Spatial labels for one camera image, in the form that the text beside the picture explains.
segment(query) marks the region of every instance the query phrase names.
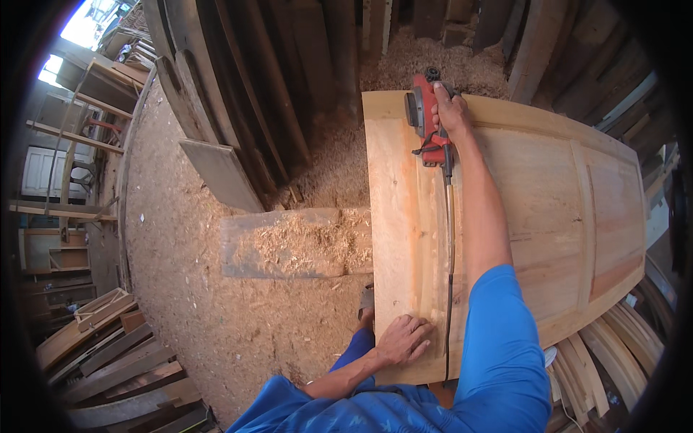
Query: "dirt floor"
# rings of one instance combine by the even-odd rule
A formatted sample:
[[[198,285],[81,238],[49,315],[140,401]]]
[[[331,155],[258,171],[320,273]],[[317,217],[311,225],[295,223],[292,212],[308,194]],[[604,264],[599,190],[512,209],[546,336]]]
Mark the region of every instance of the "dirt floor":
[[[408,27],[386,58],[363,67],[361,89],[406,89],[426,66],[441,69],[463,93],[507,99],[500,47],[472,57],[415,40]],[[252,403],[263,383],[283,374],[304,384],[324,374],[356,325],[358,294],[370,275],[271,281],[221,276],[220,219],[234,210],[216,201],[177,143],[183,133],[158,82],[133,143],[126,233],[134,294],[157,335],[170,344],[222,426]],[[288,192],[288,208],[369,206],[363,128],[331,118],[310,140],[315,165]]]

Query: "sawdust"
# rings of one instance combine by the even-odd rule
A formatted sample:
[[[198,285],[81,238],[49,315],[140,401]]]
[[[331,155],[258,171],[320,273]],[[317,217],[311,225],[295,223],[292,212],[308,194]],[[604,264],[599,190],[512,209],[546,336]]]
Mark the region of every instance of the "sawdust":
[[[361,91],[409,89],[415,73],[436,66],[443,79],[463,94],[507,100],[504,63],[500,44],[474,56],[469,46],[445,48],[440,41],[415,39],[412,28],[404,26],[392,38],[385,57],[377,64],[361,66],[360,88]],[[363,124],[355,126],[345,121],[341,113],[320,115],[314,124],[309,138],[313,167],[294,181],[304,200],[293,202],[289,192],[282,191],[278,201],[287,209],[370,206]]]
[[[334,224],[306,221],[300,213],[284,215],[271,227],[260,227],[238,241],[235,256],[242,260],[257,251],[268,265],[278,265],[285,274],[316,270],[319,258],[324,263],[344,265],[352,274],[373,260],[373,249],[359,245],[366,233],[357,227],[369,220],[353,209],[345,209]]]

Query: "unfinished wooden door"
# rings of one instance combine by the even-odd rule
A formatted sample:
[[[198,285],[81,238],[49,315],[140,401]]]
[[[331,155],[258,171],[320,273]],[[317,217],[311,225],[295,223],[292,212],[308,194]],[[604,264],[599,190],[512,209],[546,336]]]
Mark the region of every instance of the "unfinished wooden door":
[[[447,308],[446,213],[441,170],[425,168],[407,124],[404,91],[365,92],[373,226],[376,339],[402,314],[437,325],[415,364],[379,383],[444,379]],[[465,96],[475,136],[508,215],[525,302],[542,347],[606,312],[644,274],[644,193],[636,153],[586,125],[541,109]],[[470,287],[462,253],[462,175],[455,166],[457,257],[450,376],[459,375]]]

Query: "blue shirt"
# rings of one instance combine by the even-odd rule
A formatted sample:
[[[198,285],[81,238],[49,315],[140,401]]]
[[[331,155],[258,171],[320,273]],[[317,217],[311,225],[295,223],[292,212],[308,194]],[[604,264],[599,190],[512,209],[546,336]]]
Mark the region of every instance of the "blue shirt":
[[[274,376],[227,432],[543,432],[549,378],[513,267],[490,269],[472,289],[451,409],[425,387],[374,385],[370,377],[352,397],[313,399]]]

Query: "wooden board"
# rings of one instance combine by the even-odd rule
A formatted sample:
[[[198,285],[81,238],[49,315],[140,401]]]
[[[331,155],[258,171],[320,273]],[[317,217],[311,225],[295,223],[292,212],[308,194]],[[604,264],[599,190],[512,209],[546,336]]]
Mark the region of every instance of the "wooden board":
[[[137,307],[137,302],[131,302],[83,333],[77,329],[77,321],[73,320],[36,348],[36,358],[38,358],[39,365],[44,371],[51,368],[80,343],[111,324],[124,312],[128,312],[135,307]]]
[[[317,0],[291,2],[294,38],[315,108],[331,112],[337,105],[335,77],[322,6]]]
[[[202,396],[193,380],[185,378],[139,396],[106,405],[73,409],[67,414],[75,427],[86,429],[121,423],[150,414],[167,405],[180,407],[201,399]]]
[[[444,379],[447,246],[440,170],[411,155],[404,91],[365,92],[376,285],[376,339],[405,313],[437,325],[432,347],[379,383]],[[542,347],[574,334],[625,296],[644,274],[644,193],[632,149],[584,124],[507,101],[465,96],[482,154],[500,189],[523,297]],[[456,378],[471,289],[462,255],[462,175],[454,167],[457,266],[450,376]]]
[[[190,139],[179,144],[219,202],[248,212],[265,210],[234,149]]]
[[[121,288],[111,290],[87,305],[75,311],[75,319],[77,320],[77,329],[80,332],[86,331],[94,327],[98,322],[110,316],[130,302],[133,296]]]
[[[573,334],[568,337],[568,341],[572,346],[573,350],[577,354],[580,362],[582,363],[585,372],[587,373],[589,387],[591,389],[592,398],[597,408],[597,414],[602,417],[608,411],[608,401],[606,399],[606,393],[604,392],[604,386],[602,380],[599,379],[599,373],[597,372],[597,367],[592,361],[590,353],[587,351],[585,344],[578,334]]]
[[[579,334],[606,369],[628,410],[632,411],[647,381],[628,348],[601,317],[581,329]]]
[[[60,396],[60,399],[65,403],[82,401],[127,379],[142,374],[173,356],[175,356],[175,353],[170,347],[162,346],[159,342],[152,342],[70,385]]]
[[[370,274],[370,220],[366,208],[224,217],[220,225],[222,275],[310,279]],[[271,247],[264,249],[267,242]]]
[[[144,319],[144,314],[142,314],[140,310],[137,310],[122,315],[121,322],[123,323],[123,329],[125,329],[125,333],[129,334],[133,330],[144,325],[146,323],[146,320]]]
[[[495,45],[505,32],[514,0],[485,0],[479,9],[479,22],[474,34],[472,51],[481,53],[484,48]]]
[[[414,37],[440,39],[447,8],[447,0],[414,0]]]
[[[530,2],[525,33],[508,80],[511,101],[521,104],[532,101],[551,59],[567,10],[568,0]]]
[[[128,350],[136,344],[141,343],[144,339],[149,338],[151,335],[152,329],[148,324],[140,326],[135,331],[104,348],[101,352],[97,353],[90,360],[82,364],[82,366],[80,366],[82,374],[85,377],[89,376],[102,366],[106,365],[108,362],[111,362],[122,352]]]
[[[106,398],[125,398],[131,396],[131,394],[142,390],[150,385],[159,385],[160,381],[165,380],[175,374],[182,373],[183,367],[178,361],[167,362],[165,364],[160,364],[156,368],[142,373],[141,375],[135,376],[132,379],[126,380],[125,382],[107,389],[103,392]]]
[[[363,104],[358,82],[356,14],[352,1],[325,1],[325,30],[337,83],[337,101],[357,124],[363,122]]]
[[[46,134],[50,134],[53,136],[60,135],[60,129],[58,129],[56,127],[44,125],[43,123],[34,123],[33,121],[26,121],[26,127],[29,127],[31,129],[34,129],[37,131],[45,132]],[[113,152],[116,154],[123,154],[123,149],[121,149],[121,148],[118,148],[114,145],[101,143],[100,141],[92,140],[89,137],[77,135],[77,134],[74,134],[72,132],[64,131],[62,133],[62,137],[65,139],[68,139],[70,141],[75,141],[76,143],[82,143],[82,144],[90,145],[93,148],[106,150],[108,152]]]

